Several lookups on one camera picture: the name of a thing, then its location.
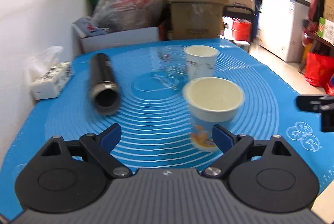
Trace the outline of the blue illustrated paper cup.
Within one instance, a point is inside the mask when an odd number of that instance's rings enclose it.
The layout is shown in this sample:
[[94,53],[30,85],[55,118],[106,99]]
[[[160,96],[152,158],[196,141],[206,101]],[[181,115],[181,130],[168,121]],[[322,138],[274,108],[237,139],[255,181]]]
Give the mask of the blue illustrated paper cup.
[[182,93],[191,115],[191,142],[199,150],[217,151],[212,128],[216,124],[229,127],[245,101],[245,93],[237,84],[216,77],[189,81]]

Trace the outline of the white printed paper cup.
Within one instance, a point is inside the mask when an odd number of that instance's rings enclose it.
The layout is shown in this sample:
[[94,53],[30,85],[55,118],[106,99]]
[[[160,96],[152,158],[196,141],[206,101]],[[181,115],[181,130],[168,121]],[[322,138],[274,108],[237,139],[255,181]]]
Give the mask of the white printed paper cup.
[[210,46],[192,45],[184,48],[188,80],[213,77],[219,51]]

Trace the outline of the clear glass cup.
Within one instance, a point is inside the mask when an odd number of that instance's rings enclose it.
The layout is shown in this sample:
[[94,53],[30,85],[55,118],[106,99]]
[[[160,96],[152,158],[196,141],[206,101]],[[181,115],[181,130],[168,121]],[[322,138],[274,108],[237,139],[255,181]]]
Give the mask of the clear glass cup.
[[169,45],[157,49],[160,67],[154,73],[154,78],[167,88],[177,90],[186,82],[184,48],[181,45]]

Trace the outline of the red shopping bag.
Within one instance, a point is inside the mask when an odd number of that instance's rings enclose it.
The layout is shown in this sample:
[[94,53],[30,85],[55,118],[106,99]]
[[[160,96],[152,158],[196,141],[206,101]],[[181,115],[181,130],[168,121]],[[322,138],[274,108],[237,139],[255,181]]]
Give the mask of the red shopping bag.
[[306,56],[306,81],[314,87],[324,87],[333,75],[333,66],[333,57],[308,52]]

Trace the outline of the black thermos flask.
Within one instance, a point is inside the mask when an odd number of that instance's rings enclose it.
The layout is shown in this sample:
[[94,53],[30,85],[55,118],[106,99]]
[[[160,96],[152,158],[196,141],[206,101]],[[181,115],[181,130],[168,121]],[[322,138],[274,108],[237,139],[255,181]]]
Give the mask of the black thermos flask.
[[96,111],[114,115],[121,105],[121,93],[107,54],[97,53],[91,58],[89,77],[89,95]]

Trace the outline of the white tissue pack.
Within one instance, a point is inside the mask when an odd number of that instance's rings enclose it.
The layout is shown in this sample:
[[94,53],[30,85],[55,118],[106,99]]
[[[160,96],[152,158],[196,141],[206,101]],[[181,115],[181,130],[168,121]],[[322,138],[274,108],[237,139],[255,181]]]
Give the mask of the white tissue pack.
[[60,62],[62,46],[52,46],[26,61],[25,74],[34,100],[57,98],[74,75],[71,62]]

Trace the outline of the white chest freezer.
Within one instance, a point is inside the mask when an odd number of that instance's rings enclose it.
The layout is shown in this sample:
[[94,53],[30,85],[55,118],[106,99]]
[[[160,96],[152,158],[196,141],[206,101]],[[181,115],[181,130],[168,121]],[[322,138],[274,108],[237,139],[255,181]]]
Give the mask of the white chest freezer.
[[258,44],[287,63],[302,59],[302,30],[310,3],[306,0],[262,0]]

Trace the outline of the white open carton box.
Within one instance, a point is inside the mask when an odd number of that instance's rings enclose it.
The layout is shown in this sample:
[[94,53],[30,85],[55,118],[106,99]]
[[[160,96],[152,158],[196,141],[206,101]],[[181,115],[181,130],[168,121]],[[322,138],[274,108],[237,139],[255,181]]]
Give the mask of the white open carton box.
[[108,33],[93,21],[81,17],[72,24],[84,53],[121,46],[138,45],[160,40],[159,28],[148,27],[129,31]]

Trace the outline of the red bucket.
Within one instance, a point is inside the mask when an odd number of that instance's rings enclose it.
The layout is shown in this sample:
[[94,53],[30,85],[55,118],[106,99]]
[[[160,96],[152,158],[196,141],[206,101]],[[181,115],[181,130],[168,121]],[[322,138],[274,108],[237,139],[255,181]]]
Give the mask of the red bucket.
[[235,41],[250,41],[252,23],[248,20],[233,19],[232,37]]

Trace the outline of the black chair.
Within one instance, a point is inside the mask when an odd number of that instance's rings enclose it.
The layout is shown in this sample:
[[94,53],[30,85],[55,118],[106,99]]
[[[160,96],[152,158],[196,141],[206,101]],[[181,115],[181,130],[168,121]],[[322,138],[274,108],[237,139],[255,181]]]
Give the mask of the black chair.
[[223,17],[229,17],[233,20],[238,20],[240,23],[243,21],[247,21],[249,24],[248,28],[242,30],[242,33],[246,33],[248,31],[247,38],[244,41],[248,43],[252,40],[252,28],[255,19],[255,12],[252,8],[241,6],[241,5],[225,5],[223,7]]

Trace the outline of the lower cardboard box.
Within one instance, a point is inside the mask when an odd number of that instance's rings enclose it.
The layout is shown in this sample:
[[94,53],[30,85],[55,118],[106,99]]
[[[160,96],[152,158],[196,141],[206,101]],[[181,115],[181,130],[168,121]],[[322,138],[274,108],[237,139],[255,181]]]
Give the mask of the lower cardboard box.
[[218,38],[223,27],[219,3],[173,2],[170,4],[173,39]]

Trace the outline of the clear bag with red contents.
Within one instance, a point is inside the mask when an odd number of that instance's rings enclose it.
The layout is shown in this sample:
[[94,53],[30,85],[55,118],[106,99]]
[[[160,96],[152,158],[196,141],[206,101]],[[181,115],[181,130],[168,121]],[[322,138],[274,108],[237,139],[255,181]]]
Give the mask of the clear bag with red contents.
[[148,28],[157,24],[165,6],[166,0],[99,0],[92,20],[111,32]]

